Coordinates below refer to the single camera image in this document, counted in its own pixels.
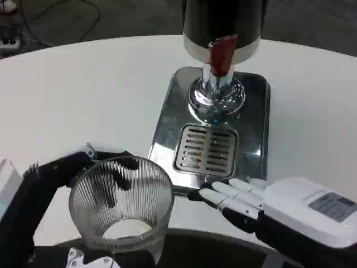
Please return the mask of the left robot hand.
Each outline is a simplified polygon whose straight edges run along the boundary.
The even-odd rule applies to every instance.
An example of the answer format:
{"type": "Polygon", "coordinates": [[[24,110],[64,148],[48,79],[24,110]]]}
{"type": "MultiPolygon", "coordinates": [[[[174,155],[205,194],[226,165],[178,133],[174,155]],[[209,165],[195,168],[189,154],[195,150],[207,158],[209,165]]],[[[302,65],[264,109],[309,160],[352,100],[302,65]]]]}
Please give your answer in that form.
{"type": "Polygon", "coordinates": [[[120,158],[138,169],[133,155],[87,144],[48,163],[31,165],[20,175],[12,163],[1,163],[1,267],[155,267],[147,250],[110,253],[80,246],[35,246],[33,237],[55,193],[73,187],[79,176],[104,160],[120,158]]]}

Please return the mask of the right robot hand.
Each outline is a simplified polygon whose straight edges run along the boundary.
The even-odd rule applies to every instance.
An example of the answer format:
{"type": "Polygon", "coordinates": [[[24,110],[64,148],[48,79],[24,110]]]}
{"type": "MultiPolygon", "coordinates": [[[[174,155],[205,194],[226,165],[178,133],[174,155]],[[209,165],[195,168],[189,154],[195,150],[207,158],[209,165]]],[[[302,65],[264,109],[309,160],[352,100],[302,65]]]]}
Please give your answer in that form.
{"type": "Polygon", "coordinates": [[[232,178],[188,194],[304,267],[356,266],[356,201],[302,177],[260,187],[232,178]]]}

